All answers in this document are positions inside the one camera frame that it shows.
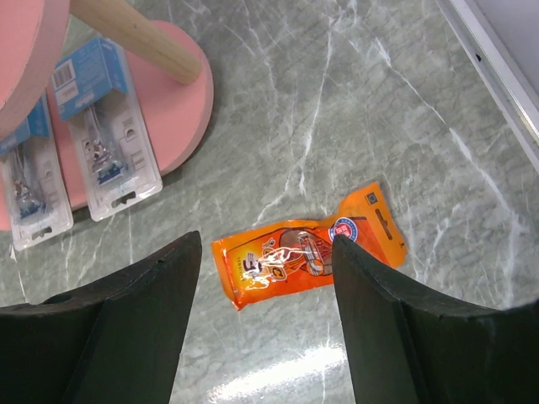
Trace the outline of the pink three-tier shelf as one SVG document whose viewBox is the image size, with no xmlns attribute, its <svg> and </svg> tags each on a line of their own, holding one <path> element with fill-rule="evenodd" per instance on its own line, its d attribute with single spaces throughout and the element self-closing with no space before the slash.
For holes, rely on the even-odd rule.
<svg viewBox="0 0 539 404">
<path fill-rule="evenodd" d="M 150 21 L 126 1 L 1 3 L 1 137 L 23 122 L 40 95 L 54 98 L 50 80 L 71 16 L 125 48 L 159 171 L 172 172 L 209 124 L 211 68 L 180 27 Z"/>
</svg>

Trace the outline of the blue razor blister pack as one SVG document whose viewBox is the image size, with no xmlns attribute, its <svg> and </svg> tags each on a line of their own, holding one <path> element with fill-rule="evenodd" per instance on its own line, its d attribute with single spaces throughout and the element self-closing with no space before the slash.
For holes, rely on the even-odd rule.
<svg viewBox="0 0 539 404">
<path fill-rule="evenodd" d="M 1 141 L 1 173 L 15 250 L 23 251 L 72 229 L 72 209 L 45 95 Z"/>
<path fill-rule="evenodd" d="M 58 62 L 52 94 L 75 146 L 87 205 L 101 221 L 159 193 L 153 154 L 124 49 L 95 37 Z"/>
</svg>

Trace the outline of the orange razor bag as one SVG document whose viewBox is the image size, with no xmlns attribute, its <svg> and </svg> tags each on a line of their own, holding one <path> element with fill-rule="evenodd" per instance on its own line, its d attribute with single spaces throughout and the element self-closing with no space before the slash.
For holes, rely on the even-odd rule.
<svg viewBox="0 0 539 404">
<path fill-rule="evenodd" d="M 226 297 L 237 310 L 281 295 L 333 283 L 332 246 L 348 237 L 392 268 L 407 247 L 392 219 L 379 183 L 346 196 L 335 214 L 320 221 L 287 220 L 211 244 Z"/>
</svg>

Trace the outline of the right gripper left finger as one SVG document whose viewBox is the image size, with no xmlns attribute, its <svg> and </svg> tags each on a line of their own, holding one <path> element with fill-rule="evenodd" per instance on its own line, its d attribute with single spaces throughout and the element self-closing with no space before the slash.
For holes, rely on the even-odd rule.
<svg viewBox="0 0 539 404">
<path fill-rule="evenodd" d="M 2 402 L 168 402 L 201 258 L 191 231 L 38 305 L 3 307 Z"/>
</svg>

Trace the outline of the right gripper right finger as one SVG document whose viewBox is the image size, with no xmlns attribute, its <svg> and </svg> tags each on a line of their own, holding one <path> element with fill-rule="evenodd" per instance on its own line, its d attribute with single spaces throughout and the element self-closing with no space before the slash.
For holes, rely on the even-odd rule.
<svg viewBox="0 0 539 404">
<path fill-rule="evenodd" d="M 334 289 L 358 403 L 535 403 L 538 304 L 440 293 L 334 240 Z"/>
</svg>

